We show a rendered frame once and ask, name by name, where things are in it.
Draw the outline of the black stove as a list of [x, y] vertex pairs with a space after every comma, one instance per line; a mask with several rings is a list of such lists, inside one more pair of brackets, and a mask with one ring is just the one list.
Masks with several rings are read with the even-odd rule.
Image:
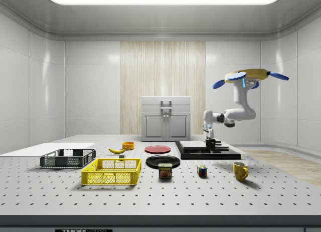
[[206, 147], [205, 141], [176, 141], [181, 159], [241, 159], [241, 154], [216, 141], [213, 150]]

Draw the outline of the dark grey basket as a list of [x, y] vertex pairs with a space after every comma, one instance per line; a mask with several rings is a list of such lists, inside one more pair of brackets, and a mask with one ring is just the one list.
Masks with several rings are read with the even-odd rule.
[[95, 149], [58, 149], [40, 157], [40, 166], [49, 168], [84, 167], [96, 157]]

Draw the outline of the yellow basket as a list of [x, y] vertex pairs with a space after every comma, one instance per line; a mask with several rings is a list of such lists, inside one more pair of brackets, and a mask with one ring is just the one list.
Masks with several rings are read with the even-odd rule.
[[81, 171], [82, 185], [136, 185], [140, 158], [98, 158]]

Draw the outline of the white board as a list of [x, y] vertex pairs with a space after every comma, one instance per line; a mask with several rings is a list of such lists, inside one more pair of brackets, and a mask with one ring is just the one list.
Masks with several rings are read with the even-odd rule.
[[85, 149], [92, 145], [94, 143], [43, 143], [1, 154], [0, 156], [42, 156], [58, 149]]

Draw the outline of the yellow mug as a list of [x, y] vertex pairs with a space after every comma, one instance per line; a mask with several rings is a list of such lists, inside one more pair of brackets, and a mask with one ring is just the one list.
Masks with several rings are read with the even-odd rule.
[[245, 181], [249, 175], [248, 164], [244, 162], [233, 162], [233, 171], [238, 181]]

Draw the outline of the red plate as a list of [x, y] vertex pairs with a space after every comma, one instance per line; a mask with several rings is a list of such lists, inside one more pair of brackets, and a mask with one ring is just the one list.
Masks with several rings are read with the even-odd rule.
[[151, 154], [165, 154], [169, 153], [171, 151], [171, 148], [164, 145], [153, 145], [146, 147], [144, 150], [145, 152]]

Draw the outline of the black plate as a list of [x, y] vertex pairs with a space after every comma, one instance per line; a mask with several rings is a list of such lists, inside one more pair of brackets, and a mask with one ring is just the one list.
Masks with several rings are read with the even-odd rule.
[[158, 169], [160, 163], [171, 163], [173, 168], [180, 165], [180, 160], [174, 156], [166, 155], [155, 155], [146, 159], [146, 164], [154, 169]]

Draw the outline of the white cabinet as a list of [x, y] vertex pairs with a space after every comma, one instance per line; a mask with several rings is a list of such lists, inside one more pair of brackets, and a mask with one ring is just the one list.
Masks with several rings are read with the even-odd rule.
[[190, 140], [190, 118], [190, 96], [142, 96], [142, 141]]

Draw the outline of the flat-sided can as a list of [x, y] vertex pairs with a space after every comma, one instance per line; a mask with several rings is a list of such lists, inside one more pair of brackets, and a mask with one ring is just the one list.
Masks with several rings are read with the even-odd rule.
[[159, 178], [172, 178], [172, 167], [173, 165], [171, 163], [159, 163]]

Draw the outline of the drone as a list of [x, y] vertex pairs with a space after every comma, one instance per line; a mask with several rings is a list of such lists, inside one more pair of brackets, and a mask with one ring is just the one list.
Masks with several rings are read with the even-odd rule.
[[223, 80], [220, 80], [213, 84], [213, 89], [217, 89], [221, 86], [223, 86], [225, 83], [233, 83], [236, 80], [242, 79], [243, 81], [243, 87], [246, 87], [246, 83], [250, 79], [255, 79], [257, 80], [256, 84], [252, 87], [252, 89], [255, 89], [259, 86], [260, 80], [266, 79], [268, 76], [272, 76], [278, 79], [282, 80], [289, 80], [289, 78], [285, 75], [279, 74], [279, 73], [274, 73], [267, 71], [265, 69], [246, 69], [246, 70], [239, 70], [235, 72], [231, 72], [225, 75], [225, 78]]

